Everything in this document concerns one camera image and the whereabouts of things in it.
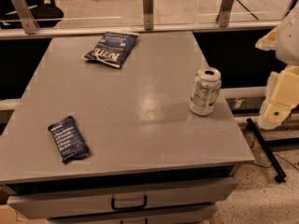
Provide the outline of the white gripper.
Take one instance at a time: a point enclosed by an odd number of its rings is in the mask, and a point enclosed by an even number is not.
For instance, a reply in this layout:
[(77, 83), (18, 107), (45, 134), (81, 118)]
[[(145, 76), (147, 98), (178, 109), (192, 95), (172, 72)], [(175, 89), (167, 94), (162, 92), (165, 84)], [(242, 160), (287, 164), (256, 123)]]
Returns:
[(287, 65), (280, 73), (271, 72), (265, 88), (265, 100), (257, 119), (262, 129), (278, 127), (299, 105), (299, 8), (294, 8), (256, 44), (256, 49), (276, 50), (277, 59)]

